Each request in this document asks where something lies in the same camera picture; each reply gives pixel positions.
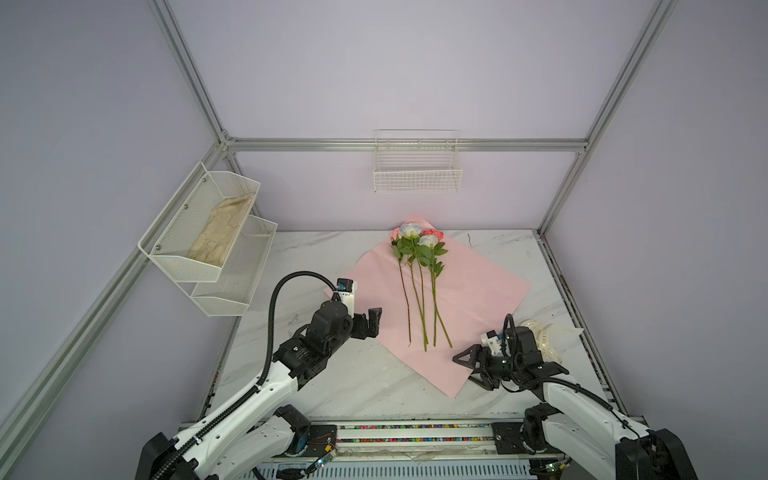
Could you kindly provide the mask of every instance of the white rose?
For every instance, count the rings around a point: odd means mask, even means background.
[[[405,238],[419,238],[421,234],[422,228],[418,223],[404,223],[400,227],[400,235],[403,235]]]
[[[437,235],[424,235],[419,239],[419,245],[424,245],[425,247],[429,248],[435,248],[435,245],[439,243],[440,240],[437,239]]]

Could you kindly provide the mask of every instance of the white wire basket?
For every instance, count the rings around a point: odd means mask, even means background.
[[[247,214],[237,226],[228,251],[223,253],[221,266],[187,258],[211,211],[227,198],[248,194],[253,195],[247,204],[248,210],[252,210],[260,185],[232,172],[208,171],[202,164],[195,167],[190,176],[199,173],[198,169],[202,169],[202,177],[163,233],[152,243],[152,232],[156,230],[150,227],[139,240],[139,250],[206,315],[242,316],[256,292],[277,223]]]
[[[373,190],[458,192],[457,130],[377,130]]]
[[[248,210],[253,208],[259,182],[227,171],[208,171],[203,166],[204,174],[197,182],[184,205],[176,212],[173,219],[160,235],[150,252],[144,252],[152,262],[160,267],[174,282],[216,282],[227,265],[234,249],[234,243],[223,255],[223,265],[216,266],[187,258],[192,244],[205,228],[210,212],[227,198],[253,194]],[[237,230],[236,238],[243,229],[243,221]]]
[[[270,252],[277,223],[249,215],[218,282],[198,283],[190,298],[208,316],[242,316],[248,311]]]

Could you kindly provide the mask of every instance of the white marble surface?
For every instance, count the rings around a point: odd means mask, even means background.
[[[519,325],[573,326],[563,299],[530,230],[453,230],[446,235],[486,256],[532,285],[515,311]],[[352,268],[389,232],[278,232],[250,310],[242,319],[227,357],[213,407],[236,393],[262,368],[266,355],[266,313],[272,290],[285,275],[312,270],[331,281]],[[325,285],[310,277],[286,283],[277,300],[275,348],[308,323],[322,301]],[[501,329],[503,319],[499,319]],[[603,395],[581,342],[561,339],[554,347],[563,365],[585,388]],[[538,399],[530,392],[487,392],[467,382],[455,399],[437,390],[374,339],[350,339],[320,375],[290,402],[313,420],[517,418]]]

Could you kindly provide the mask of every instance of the pink paper sheet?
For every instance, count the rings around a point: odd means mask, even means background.
[[[406,221],[411,222],[418,222],[423,229],[434,228],[421,217],[411,217]],[[429,347],[424,352],[421,316],[406,263],[402,273],[411,305],[412,342],[409,345],[408,310],[397,259],[389,239],[363,255],[345,278],[357,283],[357,313],[367,313],[369,308],[382,307],[378,341],[431,384],[454,398],[466,382],[470,370],[455,364],[452,357],[478,343],[481,334],[492,329],[497,332],[501,330],[505,315],[515,311],[531,286],[456,240],[445,237],[443,241],[448,252],[440,257],[445,269],[437,279],[437,303],[453,343],[452,349],[448,346],[439,321],[437,347],[432,346],[435,334],[432,284],[429,270],[423,268],[424,292],[427,297],[426,330],[429,336]],[[416,268],[413,280],[421,296],[422,283]]]

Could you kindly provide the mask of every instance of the red rose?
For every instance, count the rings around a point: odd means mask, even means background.
[[[441,232],[440,230],[435,230],[434,228],[430,228],[429,230],[424,230],[422,232],[422,235],[436,235],[438,242],[442,242],[442,238],[443,238],[443,232]]]

